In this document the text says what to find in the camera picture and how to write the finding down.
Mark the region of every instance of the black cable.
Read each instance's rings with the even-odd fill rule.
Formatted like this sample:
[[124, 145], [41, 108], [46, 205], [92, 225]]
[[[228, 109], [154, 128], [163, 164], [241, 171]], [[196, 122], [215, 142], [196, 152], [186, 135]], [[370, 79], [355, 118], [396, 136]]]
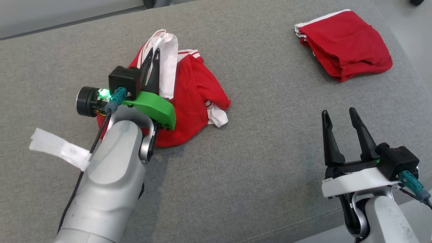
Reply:
[[425, 204], [432, 209], [432, 203], [429, 199], [425, 199]]
[[[90, 148], [90, 151], [89, 151], [90, 153], [93, 153], [93, 151], [95, 151], [96, 145], [98, 144], [99, 139], [101, 138], [102, 132], [105, 129], [105, 126], [106, 126], [106, 124], [107, 124], [107, 122], [108, 122], [108, 120], [110, 118], [111, 118], [111, 110], [108, 110], [108, 112], [107, 112], [107, 114], [105, 116], [104, 122], [102, 123], [102, 126], [99, 129], [99, 131], [98, 131], [98, 135], [96, 136], [96, 139], [93, 142], [92, 147]], [[75, 194], [76, 194], [76, 192], [78, 190], [79, 184], [81, 183], [81, 179], [83, 178], [83, 175], [84, 175], [84, 172], [81, 171], [79, 173], [79, 176], [78, 176], [78, 179], [76, 181], [75, 188], [73, 189], [72, 195], [70, 196], [70, 199], [67, 202], [66, 207], [64, 208], [63, 214], [61, 215], [60, 223], [58, 224], [57, 234], [60, 232], [60, 229], [61, 229], [61, 227], [63, 225], [64, 217], [66, 216], [67, 210], [69, 209], [70, 204], [72, 203], [73, 199], [75, 198]]]
[[[409, 192], [409, 191], [407, 191], [407, 190], [405, 190], [405, 189], [403, 189], [403, 188], [401, 188], [401, 187], [399, 188], [399, 190], [400, 190], [401, 192], [407, 194], [408, 196], [412, 197], [413, 199], [415, 199], [415, 200], [419, 200], [419, 199], [418, 199], [414, 194], [412, 194], [411, 192]], [[432, 209], [432, 203], [429, 201], [429, 199], [425, 199], [424, 204], [425, 204], [426, 206], [428, 206], [430, 209]]]
[[405, 190], [405, 189], [403, 189], [403, 188], [399, 188], [399, 191], [401, 191], [401, 192], [407, 194], [408, 196], [412, 197], [412, 198], [415, 199], [415, 200], [418, 200], [418, 198], [417, 198], [414, 194], [412, 194], [411, 192], [409, 192], [409, 191], [407, 191], [407, 190]]

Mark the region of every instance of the white tape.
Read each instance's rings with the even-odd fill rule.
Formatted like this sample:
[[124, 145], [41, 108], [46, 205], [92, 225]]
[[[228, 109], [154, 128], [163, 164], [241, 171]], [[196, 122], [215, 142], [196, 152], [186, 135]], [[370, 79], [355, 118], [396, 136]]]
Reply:
[[40, 151], [55, 155], [80, 168], [82, 171], [87, 169], [90, 163], [91, 153], [66, 140], [37, 128], [31, 137], [30, 150]]

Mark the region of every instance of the green led light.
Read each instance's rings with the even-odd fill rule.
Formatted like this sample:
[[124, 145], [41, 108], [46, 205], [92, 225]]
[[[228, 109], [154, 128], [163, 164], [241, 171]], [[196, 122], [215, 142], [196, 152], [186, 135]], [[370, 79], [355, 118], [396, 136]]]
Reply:
[[100, 89], [98, 95], [101, 98], [105, 98], [105, 97], [106, 97], [106, 99], [111, 98], [111, 94], [109, 93], [109, 90], [107, 90], [107, 89]]

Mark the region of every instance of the red clothing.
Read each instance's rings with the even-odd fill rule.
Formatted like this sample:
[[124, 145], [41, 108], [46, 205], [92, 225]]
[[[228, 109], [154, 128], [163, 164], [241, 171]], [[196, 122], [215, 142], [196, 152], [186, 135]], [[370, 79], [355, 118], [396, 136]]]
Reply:
[[[183, 144], [201, 131], [209, 121], [205, 104], [207, 101], [222, 110], [226, 110], [231, 104], [219, 82], [203, 61], [199, 54], [191, 53], [182, 57], [177, 63], [174, 98], [170, 100], [175, 109], [177, 122], [174, 130], [159, 130], [157, 147]], [[137, 58], [129, 67], [135, 66], [136, 62]], [[100, 127], [103, 117], [98, 116], [97, 120]]]
[[393, 65], [379, 33], [357, 14], [344, 10], [296, 25], [324, 69], [343, 82], [357, 74], [383, 73]]

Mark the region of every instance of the gray couch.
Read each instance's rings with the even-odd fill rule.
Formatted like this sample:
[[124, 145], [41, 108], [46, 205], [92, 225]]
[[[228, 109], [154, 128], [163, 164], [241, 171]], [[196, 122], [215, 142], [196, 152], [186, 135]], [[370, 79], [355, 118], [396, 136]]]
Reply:
[[[346, 8], [382, 35], [389, 71], [337, 83], [300, 45], [294, 24]], [[339, 201], [321, 194], [324, 109], [348, 161], [360, 155], [353, 106], [377, 143], [419, 157], [432, 187], [432, 99], [371, 0], [193, 2], [0, 42], [2, 242], [53, 239], [79, 173], [28, 150], [35, 128], [90, 147], [97, 125], [77, 115], [77, 92], [106, 87], [161, 28], [200, 51], [232, 105], [224, 127], [156, 151], [124, 242], [294, 242], [342, 225]]]

